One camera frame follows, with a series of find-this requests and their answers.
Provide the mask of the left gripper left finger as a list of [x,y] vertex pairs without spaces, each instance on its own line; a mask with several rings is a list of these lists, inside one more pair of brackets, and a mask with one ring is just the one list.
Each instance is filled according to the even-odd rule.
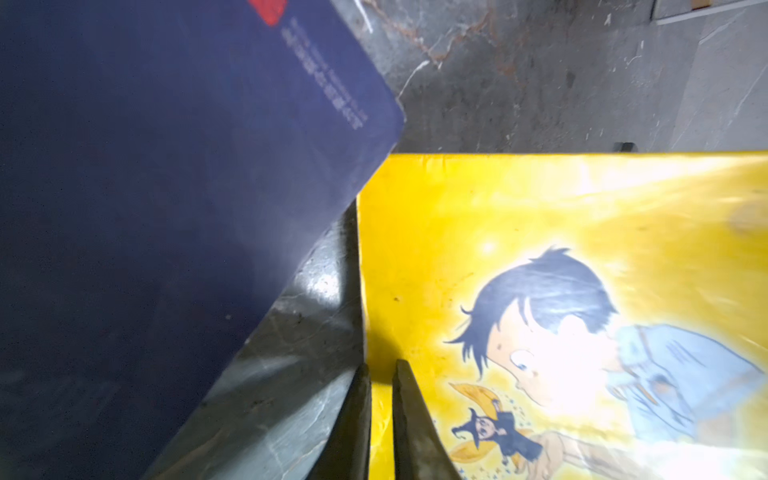
[[355,371],[323,451],[306,479],[366,480],[371,417],[371,377],[369,367],[361,364]]

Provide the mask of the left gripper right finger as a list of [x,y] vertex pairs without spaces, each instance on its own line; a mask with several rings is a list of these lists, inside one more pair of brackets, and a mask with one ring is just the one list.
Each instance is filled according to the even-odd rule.
[[395,478],[460,480],[406,360],[396,361],[392,387]]

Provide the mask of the yellow cartoon book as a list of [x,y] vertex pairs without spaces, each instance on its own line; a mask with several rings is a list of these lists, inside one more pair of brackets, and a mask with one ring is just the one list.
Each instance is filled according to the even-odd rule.
[[416,377],[463,479],[767,475],[767,155],[390,157],[357,199],[370,475]]

